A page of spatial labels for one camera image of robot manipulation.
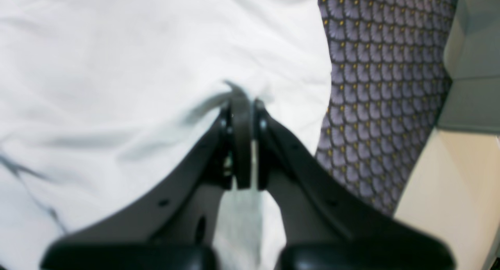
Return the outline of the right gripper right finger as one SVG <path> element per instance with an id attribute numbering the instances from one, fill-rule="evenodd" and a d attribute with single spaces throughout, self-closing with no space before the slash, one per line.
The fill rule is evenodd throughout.
<path id="1" fill-rule="evenodd" d="M 453 270 L 440 240 L 353 196 L 291 131 L 254 104 L 259 190 L 280 208 L 286 245 L 278 270 Z"/>

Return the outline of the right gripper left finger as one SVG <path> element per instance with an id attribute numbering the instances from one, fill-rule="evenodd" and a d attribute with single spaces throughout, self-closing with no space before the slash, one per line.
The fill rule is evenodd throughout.
<path id="1" fill-rule="evenodd" d="M 216 270 L 211 244 L 220 200 L 251 187 L 251 110 L 224 102 L 211 128 L 146 195 L 46 252 L 43 270 Z"/>

